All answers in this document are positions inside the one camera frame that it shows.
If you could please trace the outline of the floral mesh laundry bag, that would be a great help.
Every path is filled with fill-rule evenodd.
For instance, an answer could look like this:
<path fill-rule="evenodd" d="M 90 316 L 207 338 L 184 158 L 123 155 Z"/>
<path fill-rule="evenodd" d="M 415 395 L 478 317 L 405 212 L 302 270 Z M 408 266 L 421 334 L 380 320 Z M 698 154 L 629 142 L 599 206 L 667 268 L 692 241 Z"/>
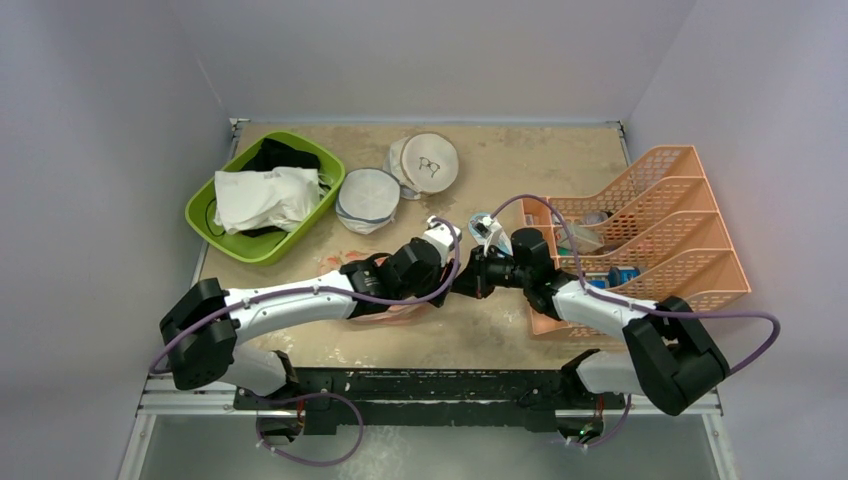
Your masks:
<path fill-rule="evenodd" d="M 373 254 L 374 251 L 350 250 L 329 255 L 320 261 L 318 273 L 326 274 L 345 264 L 365 260 Z M 404 325 L 418 321 L 432 309 L 433 307 L 429 304 L 390 306 L 385 312 L 357 317 L 353 319 L 353 322 L 362 325 Z"/>

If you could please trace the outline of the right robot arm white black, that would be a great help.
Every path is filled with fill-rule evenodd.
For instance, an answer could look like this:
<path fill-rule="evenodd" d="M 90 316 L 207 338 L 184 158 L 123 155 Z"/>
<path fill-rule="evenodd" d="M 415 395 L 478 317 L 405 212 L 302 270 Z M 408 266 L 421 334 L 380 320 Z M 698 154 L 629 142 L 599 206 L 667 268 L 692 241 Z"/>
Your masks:
<path fill-rule="evenodd" d="M 646 397 L 676 416 L 731 373 L 728 362 L 688 303 L 605 292 L 555 266 L 543 234 L 515 231 L 512 252 L 475 247 L 452 292 L 484 299 L 497 288 L 520 290 L 530 307 L 555 321 L 587 326 L 626 345 L 626 353 L 588 351 L 565 366 L 564 399 L 584 407 L 600 393 Z"/>

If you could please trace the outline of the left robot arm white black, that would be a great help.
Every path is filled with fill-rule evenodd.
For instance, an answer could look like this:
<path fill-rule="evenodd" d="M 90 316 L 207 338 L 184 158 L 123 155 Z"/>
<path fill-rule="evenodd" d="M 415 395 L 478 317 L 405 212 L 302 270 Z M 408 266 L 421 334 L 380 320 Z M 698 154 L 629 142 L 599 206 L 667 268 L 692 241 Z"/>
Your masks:
<path fill-rule="evenodd" d="M 162 360 L 179 390 L 220 381 L 260 395 L 272 408 L 297 399 L 287 356 L 250 347 L 250 340 L 314 321 L 349 320 L 394 306 L 437 303 L 456 274 L 457 243 L 412 238 L 393 254 L 375 254 L 319 277 L 258 289 L 224 289 L 218 279 L 195 283 L 159 323 Z"/>

